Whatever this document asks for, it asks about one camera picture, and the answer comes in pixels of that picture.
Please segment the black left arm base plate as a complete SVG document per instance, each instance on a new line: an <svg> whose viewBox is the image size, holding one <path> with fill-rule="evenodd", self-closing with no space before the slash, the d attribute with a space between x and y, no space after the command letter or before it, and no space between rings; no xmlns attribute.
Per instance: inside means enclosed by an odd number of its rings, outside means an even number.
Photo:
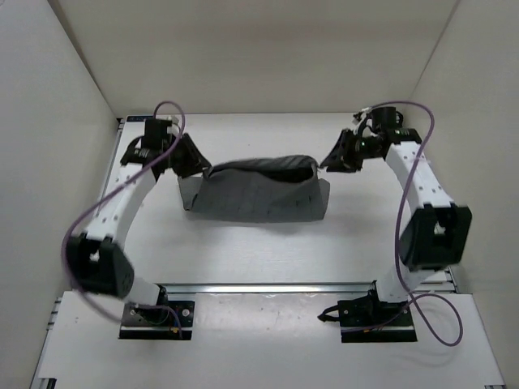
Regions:
<svg viewBox="0 0 519 389"><path fill-rule="evenodd" d="M169 300L169 310L142 310L127 304L122 313L120 340L179 340L192 337L195 301Z"/></svg>

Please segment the grey pleated skirt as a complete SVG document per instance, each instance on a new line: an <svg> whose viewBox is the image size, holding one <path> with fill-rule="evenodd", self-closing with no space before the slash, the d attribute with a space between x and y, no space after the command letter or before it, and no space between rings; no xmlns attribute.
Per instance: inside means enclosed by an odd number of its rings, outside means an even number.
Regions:
<svg viewBox="0 0 519 389"><path fill-rule="evenodd" d="M330 183L311 156L234 160L178 179L183 209L201 220L295 223L322 220Z"/></svg>

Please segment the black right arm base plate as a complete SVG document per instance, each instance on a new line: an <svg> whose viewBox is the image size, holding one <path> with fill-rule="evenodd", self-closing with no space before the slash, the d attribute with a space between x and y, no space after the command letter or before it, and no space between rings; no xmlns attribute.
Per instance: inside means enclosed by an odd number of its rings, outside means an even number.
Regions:
<svg viewBox="0 0 519 389"><path fill-rule="evenodd" d="M418 341L409 303L381 302L373 291L364 297L340 300L317 319L323 323L339 323L343 344Z"/></svg>

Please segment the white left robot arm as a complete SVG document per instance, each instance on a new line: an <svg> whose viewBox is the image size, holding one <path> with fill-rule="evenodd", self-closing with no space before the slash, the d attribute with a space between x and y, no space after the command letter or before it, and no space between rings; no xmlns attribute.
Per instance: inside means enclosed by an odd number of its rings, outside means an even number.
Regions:
<svg viewBox="0 0 519 389"><path fill-rule="evenodd" d="M120 160L115 187L85 213L91 221L80 233L71 226L62 241L63 267L80 296L99 313L115 316L98 305L93 294L114 297L141 309L159 323L169 315L165 288L135 274L124 247L127 234L148 193L168 169L179 176L208 167L188 134L141 135Z"/></svg>

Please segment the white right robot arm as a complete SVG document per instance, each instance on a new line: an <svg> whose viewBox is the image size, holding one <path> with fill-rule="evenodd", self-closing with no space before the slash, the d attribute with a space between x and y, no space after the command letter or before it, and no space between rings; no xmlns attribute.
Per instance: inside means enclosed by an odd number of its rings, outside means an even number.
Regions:
<svg viewBox="0 0 519 389"><path fill-rule="evenodd" d="M403 189L403 203L411 217L397 227L397 260L375 281L377 296L363 305L364 317L382 324L392 316L392 304L406 301L411 290L445 268L458 264L472 221L467 206L458 206L438 182L420 151L414 129L382 130L363 137L343 130L320 166L329 173L356 173L367 159L383 159Z"/></svg>

